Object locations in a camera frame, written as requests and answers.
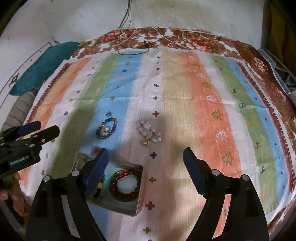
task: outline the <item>human hand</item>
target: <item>human hand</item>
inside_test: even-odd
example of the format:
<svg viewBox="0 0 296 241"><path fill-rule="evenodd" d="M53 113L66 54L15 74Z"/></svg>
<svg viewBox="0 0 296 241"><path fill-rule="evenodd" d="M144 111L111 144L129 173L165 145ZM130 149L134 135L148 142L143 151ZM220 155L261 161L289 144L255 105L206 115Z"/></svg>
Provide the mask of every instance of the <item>human hand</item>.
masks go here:
<svg viewBox="0 0 296 241"><path fill-rule="evenodd" d="M10 196L13 202L13 209L20 215L24 215L25 202L22 197L22 192L20 190L20 175L18 172L13 174L13 183L9 192L5 189L0 190L0 201L5 201Z"/></svg>

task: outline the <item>metal screw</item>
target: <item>metal screw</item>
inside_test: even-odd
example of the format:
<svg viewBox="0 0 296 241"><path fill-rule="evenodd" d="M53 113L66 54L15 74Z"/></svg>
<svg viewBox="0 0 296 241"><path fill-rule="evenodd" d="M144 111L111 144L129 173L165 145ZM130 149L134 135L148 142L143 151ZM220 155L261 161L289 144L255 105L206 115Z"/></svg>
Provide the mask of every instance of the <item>metal screw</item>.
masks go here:
<svg viewBox="0 0 296 241"><path fill-rule="evenodd" d="M45 182L48 182L50 180L50 176L45 176L44 178L43 178L43 181L45 181Z"/></svg>
<svg viewBox="0 0 296 241"><path fill-rule="evenodd" d="M74 177L76 177L76 176L78 176L79 175L79 171L78 170L75 170L75 171L73 171L71 174L72 174L72 176L74 176Z"/></svg>
<svg viewBox="0 0 296 241"><path fill-rule="evenodd" d="M245 181L248 181L250 178L248 175L243 175L242 178L245 180Z"/></svg>
<svg viewBox="0 0 296 241"><path fill-rule="evenodd" d="M217 169L214 169L214 170L212 170L212 174L214 176L219 176L220 175L220 172Z"/></svg>

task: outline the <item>blue stripe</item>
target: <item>blue stripe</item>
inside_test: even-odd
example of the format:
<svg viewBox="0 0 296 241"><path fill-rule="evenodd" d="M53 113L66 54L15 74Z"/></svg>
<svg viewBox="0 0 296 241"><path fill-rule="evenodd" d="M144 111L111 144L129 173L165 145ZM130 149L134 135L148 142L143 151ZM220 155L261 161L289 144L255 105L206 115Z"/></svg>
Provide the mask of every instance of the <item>blue stripe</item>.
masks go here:
<svg viewBox="0 0 296 241"><path fill-rule="evenodd" d="M285 192L285 189L288 185L288 169L285 161L286 158L283 153L281 143L279 142L279 137L277 135L277 130L273 125L273 120L269 116L269 109L265 106L256 89L245 77L237 62L230 58L226 58L226 60L241 85L245 88L254 105L257 106L257 113L269 138L269 143L271 146L276 168L277 200L279 203L283 198L287 196L287 192Z"/></svg>
<svg viewBox="0 0 296 241"><path fill-rule="evenodd" d="M93 154L95 147L106 148L110 159L116 160L116 151L119 147L133 83L138 75L142 56L142 54L121 56L119 59L114 72L106 83L102 97L98 100L94 116L84 135L80 152ZM112 117L117 119L117 129L110 138L101 140L97 138L96 130L108 118L106 117L107 112L111 112ZM113 122L108 122L108 125L112 127ZM106 235L110 211L92 204L88 206L101 232Z"/></svg>

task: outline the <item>striped pillow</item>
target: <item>striped pillow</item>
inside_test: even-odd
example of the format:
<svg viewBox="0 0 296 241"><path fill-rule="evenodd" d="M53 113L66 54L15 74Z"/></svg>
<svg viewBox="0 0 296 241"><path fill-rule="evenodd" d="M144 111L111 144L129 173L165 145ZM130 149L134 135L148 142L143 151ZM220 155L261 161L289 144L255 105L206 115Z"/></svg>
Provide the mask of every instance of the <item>striped pillow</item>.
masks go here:
<svg viewBox="0 0 296 241"><path fill-rule="evenodd" d="M10 127L22 126L36 97L35 90L28 91L18 97L15 104L11 108L1 131L5 131Z"/></svg>

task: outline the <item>teal cloth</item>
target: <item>teal cloth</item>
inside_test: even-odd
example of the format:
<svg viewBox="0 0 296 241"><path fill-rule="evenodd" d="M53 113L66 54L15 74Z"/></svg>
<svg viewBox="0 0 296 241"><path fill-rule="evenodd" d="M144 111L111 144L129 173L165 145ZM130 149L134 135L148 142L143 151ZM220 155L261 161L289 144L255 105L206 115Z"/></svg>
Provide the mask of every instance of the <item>teal cloth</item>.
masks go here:
<svg viewBox="0 0 296 241"><path fill-rule="evenodd" d="M59 67L64 59L68 60L79 48L78 42L66 42L49 47L27 71L16 81L10 91L11 95L22 95L32 89L40 89Z"/></svg>

